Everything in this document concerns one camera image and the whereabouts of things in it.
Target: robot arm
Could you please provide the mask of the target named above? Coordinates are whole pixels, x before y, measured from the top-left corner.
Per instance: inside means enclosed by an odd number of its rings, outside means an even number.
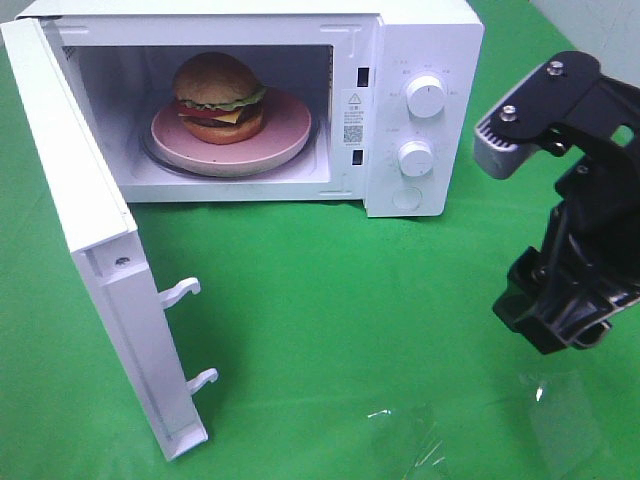
[[[633,138],[612,139],[624,125]],[[572,146],[584,156],[555,184],[540,251],[530,247],[508,273],[493,310],[541,353],[589,348],[609,318],[640,301],[640,90],[600,73],[581,52],[552,57],[476,126],[475,157],[508,178],[539,149]]]

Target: plate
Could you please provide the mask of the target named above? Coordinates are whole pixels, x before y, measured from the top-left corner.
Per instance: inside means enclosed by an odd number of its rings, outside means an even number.
[[[173,102],[151,122],[155,153],[184,170],[213,177],[255,175],[295,157],[311,131],[311,113],[294,95],[269,88],[263,99],[264,125],[242,142],[215,145],[197,139],[182,125]]]

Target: white wall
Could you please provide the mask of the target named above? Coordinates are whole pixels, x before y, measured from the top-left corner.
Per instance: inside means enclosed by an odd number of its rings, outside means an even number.
[[[640,0],[531,0],[606,75],[640,86]]]

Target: sticker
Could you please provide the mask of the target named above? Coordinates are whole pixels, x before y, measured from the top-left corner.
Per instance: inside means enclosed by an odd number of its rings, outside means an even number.
[[[345,146],[362,147],[364,144],[368,95],[364,89],[342,91],[342,143]]]

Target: lettuce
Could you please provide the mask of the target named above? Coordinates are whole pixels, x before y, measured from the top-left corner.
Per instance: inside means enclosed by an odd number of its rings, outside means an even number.
[[[254,92],[248,97],[242,98],[240,100],[236,100],[231,103],[196,103],[191,100],[180,100],[184,106],[189,108],[195,108],[196,110],[224,110],[225,112],[230,112],[235,110],[238,107],[245,107],[247,105],[251,105],[253,103],[258,103],[264,97],[264,94],[267,92],[267,87],[264,85],[259,85]]]

